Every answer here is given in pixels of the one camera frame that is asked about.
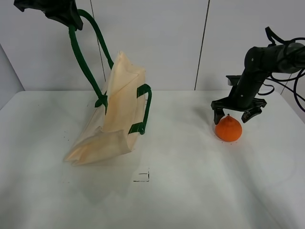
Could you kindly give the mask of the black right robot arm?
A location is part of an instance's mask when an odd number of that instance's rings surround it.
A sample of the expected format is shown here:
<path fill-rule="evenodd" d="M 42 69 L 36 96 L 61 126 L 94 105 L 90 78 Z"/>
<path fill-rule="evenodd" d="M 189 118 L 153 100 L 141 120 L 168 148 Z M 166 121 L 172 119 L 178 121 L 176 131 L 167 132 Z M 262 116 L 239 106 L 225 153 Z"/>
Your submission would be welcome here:
<path fill-rule="evenodd" d="M 228 75 L 232 86 L 225 98 L 212 101 L 214 123 L 225 116 L 224 109 L 243 112 L 242 122 L 262 113 L 265 99 L 255 98 L 264 81 L 273 73 L 293 74 L 305 67 L 305 46 L 301 43 L 253 47 L 245 56 L 241 75 Z"/>

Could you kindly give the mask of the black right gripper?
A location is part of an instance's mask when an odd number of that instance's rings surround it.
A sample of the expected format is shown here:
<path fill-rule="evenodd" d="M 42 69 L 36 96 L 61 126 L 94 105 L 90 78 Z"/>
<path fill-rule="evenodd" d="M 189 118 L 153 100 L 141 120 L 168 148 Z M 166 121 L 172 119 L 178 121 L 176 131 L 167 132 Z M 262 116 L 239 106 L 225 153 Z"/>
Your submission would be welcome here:
<path fill-rule="evenodd" d="M 253 98 L 251 101 L 246 99 L 225 97 L 219 100 L 212 101 L 211 108 L 214 110 L 214 124 L 218 125 L 224 117 L 223 109 L 244 112 L 241 120 L 243 123 L 248 122 L 251 118 L 260 115 L 262 109 L 267 105 L 265 99 Z"/>

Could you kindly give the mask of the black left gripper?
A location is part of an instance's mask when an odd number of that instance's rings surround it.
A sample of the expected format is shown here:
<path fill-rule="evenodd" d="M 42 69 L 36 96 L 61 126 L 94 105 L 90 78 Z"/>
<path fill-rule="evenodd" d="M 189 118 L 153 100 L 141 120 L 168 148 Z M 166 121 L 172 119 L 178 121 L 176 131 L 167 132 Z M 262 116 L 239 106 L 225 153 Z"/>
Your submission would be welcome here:
<path fill-rule="evenodd" d="M 14 6 L 22 12 L 25 9 L 40 10 L 48 19 L 67 27 L 73 25 L 76 30 L 83 28 L 75 0 L 15 0 Z"/>

